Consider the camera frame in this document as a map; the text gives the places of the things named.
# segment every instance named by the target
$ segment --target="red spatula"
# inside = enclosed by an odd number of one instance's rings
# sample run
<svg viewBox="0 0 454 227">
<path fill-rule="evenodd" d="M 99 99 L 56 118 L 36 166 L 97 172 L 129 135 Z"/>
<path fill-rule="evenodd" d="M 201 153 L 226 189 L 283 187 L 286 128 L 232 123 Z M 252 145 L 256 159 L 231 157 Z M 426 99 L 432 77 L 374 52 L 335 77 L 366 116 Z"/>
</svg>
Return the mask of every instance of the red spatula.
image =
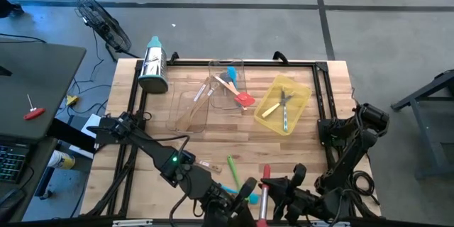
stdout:
<svg viewBox="0 0 454 227">
<path fill-rule="evenodd" d="M 225 86 L 228 90 L 234 93 L 236 95 L 235 101 L 240 103 L 242 106 L 250 106 L 251 104 L 255 103 L 255 99 L 251 95 L 247 94 L 246 92 L 238 92 L 235 88 L 232 88 L 231 85 L 217 76 L 215 76 L 214 78 L 222 83 L 222 85 Z"/>
</svg>

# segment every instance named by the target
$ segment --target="gray floor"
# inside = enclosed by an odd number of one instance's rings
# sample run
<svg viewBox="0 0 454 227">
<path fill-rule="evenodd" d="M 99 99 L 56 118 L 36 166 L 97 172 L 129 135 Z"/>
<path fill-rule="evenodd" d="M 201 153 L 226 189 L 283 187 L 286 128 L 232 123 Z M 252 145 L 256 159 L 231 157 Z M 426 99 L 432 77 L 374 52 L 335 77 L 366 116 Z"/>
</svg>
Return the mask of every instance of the gray floor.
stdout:
<svg viewBox="0 0 454 227">
<path fill-rule="evenodd" d="M 316 0 L 102 1 L 316 4 Z M 454 4 L 453 0 L 325 0 L 325 3 L 371 6 Z M 87 56 L 76 78 L 88 79 L 97 63 L 96 48 L 92 31 L 76 16 L 74 8 L 25 6 L 24 9 L 28 15 L 23 18 L 0 20 L 3 33 L 37 36 L 50 43 L 85 47 Z M 168 52 L 178 51 L 182 57 L 267 59 L 275 50 L 280 50 L 291 59 L 327 59 L 318 11 L 120 8 L 107 11 L 127 32 L 133 42 L 131 51 L 137 55 L 145 52 L 152 35 L 158 35 Z M 391 103 L 430 82 L 439 72 L 453 68 L 453 15 L 452 12 L 327 13 L 336 59 L 347 60 L 356 98 L 388 111 L 391 116 L 388 134 L 370 151 L 382 213 L 390 219 L 445 225 L 454 222 L 454 177 L 420 182 L 414 179 L 414 170 L 427 166 L 416 122 L 409 109 L 394 113 L 389 108 Z M 110 61 L 102 43 L 99 55 L 106 60 L 96 74 L 96 81 L 83 84 L 84 88 L 111 83 L 115 64 Z M 94 103 L 103 102 L 108 94 L 108 87 L 82 94 L 77 109 L 83 111 Z M 67 113 L 58 117 L 65 120 Z M 73 182 L 75 177 L 67 182 L 62 175 L 56 175 L 56 179 L 64 180 L 67 187 L 61 188 L 61 196 L 52 199 L 54 210 L 39 216 L 30 210 L 26 220 L 68 217 L 78 198 L 78 193 L 73 191 L 81 182 Z M 32 206 L 39 208 L 40 203 L 34 201 Z"/>
</svg>

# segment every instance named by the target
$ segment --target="wooden tabletop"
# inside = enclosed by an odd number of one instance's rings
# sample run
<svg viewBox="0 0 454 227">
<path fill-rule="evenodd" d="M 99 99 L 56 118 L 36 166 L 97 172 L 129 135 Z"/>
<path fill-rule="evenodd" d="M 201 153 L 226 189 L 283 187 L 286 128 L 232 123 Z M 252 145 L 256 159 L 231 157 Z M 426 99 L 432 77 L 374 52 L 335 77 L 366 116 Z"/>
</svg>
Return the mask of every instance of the wooden tabletop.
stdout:
<svg viewBox="0 0 454 227">
<path fill-rule="evenodd" d="M 130 59 L 118 61 L 106 108 L 106 113 L 111 113 L 112 116 L 118 116 L 127 108 L 135 62 L 136 60 Z M 328 61 L 328 68 L 338 117 L 351 117 L 355 102 L 351 99 L 352 87 L 346 62 Z M 271 131 L 255 121 L 253 116 L 255 107 L 260 103 L 274 77 L 278 74 L 283 74 L 312 90 L 309 103 L 304 109 L 297 127 L 288 136 L 281 136 Z M 154 138 L 175 136 L 175 133 L 166 126 L 174 89 L 180 90 L 182 88 L 180 85 L 183 83 L 186 90 L 197 91 L 208 75 L 207 67 L 168 67 L 170 84 L 168 93 L 148 95 L 145 110 L 150 112 L 153 118 L 147 122 L 145 131 Z M 319 74 L 319 77 L 321 78 L 323 99 L 324 102 L 327 102 L 322 74 Z M 191 135 L 191 140 L 185 149 L 195 154 L 197 159 L 222 165 L 222 173 L 212 173 L 212 178 L 230 188 L 236 188 L 236 185 L 227 164 L 228 155 L 232 155 L 235 159 L 238 175 L 243 182 L 248 177 L 260 180 L 264 164 L 270 164 L 271 177 L 285 175 L 291 177 L 293 167 L 300 162 L 307 168 L 306 179 L 300 188 L 308 189 L 316 194 L 314 182 L 327 170 L 327 166 L 326 156 L 316 131 L 319 111 L 311 69 L 307 67 L 245 67 L 245 78 L 248 93 L 257 101 L 244 112 L 240 110 L 218 111 L 210 107 L 205 131 Z M 140 92 L 139 87 L 135 108 L 138 108 L 139 105 Z M 327 107 L 325 109 L 327 118 L 330 118 L 329 109 Z M 182 141 L 163 144 L 179 148 Z M 84 195 L 82 214 L 93 208 L 111 184 L 118 148 L 118 145 L 107 145 L 95 155 Z M 372 176 L 370 164 L 365 157 L 356 169 L 366 171 Z M 116 211 L 121 205 L 123 185 L 119 191 L 121 196 L 117 198 Z M 255 193 L 260 195 L 260 188 L 257 187 Z M 183 192 L 179 187 L 172 188 L 159 176 L 159 172 L 153 167 L 153 160 L 144 152 L 139 151 L 128 218 L 169 218 L 170 209 L 182 195 Z M 371 198 L 365 197 L 363 200 L 373 212 L 380 215 L 380 208 L 374 204 Z M 193 202 L 188 199 L 183 202 L 175 212 L 175 218 L 194 218 L 192 204 Z M 272 218 L 273 208 L 274 204 L 269 199 L 268 218 Z M 250 205 L 250 209 L 253 216 L 257 218 L 259 205 Z M 200 208 L 197 207 L 196 212 L 200 213 L 200 211 Z"/>
</svg>

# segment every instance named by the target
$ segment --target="electric fan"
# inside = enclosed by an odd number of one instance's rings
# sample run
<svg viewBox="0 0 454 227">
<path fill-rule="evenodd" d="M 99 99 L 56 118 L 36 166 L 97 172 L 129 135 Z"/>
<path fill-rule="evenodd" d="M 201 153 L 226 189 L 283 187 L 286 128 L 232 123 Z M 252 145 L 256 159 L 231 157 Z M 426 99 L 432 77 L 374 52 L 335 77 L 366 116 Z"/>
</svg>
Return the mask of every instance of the electric fan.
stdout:
<svg viewBox="0 0 454 227">
<path fill-rule="evenodd" d="M 106 42 L 106 49 L 116 62 L 116 59 L 109 50 L 109 45 L 116 51 L 125 53 L 132 57 L 140 58 L 129 53 L 131 41 L 126 33 L 121 29 L 118 21 L 113 18 L 97 1 L 95 0 L 77 0 L 78 15 L 82 17 L 85 25 L 101 36 Z"/>
</svg>

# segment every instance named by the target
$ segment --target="keyboard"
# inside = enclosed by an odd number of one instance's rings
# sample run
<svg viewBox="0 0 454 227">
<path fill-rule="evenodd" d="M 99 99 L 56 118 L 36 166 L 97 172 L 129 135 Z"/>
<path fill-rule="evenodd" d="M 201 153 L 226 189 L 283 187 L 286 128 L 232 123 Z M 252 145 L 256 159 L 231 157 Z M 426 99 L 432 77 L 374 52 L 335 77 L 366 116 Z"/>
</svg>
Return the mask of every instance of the keyboard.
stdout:
<svg viewBox="0 0 454 227">
<path fill-rule="evenodd" d="M 0 141 L 0 182 L 17 184 L 26 169 L 29 145 Z"/>
</svg>

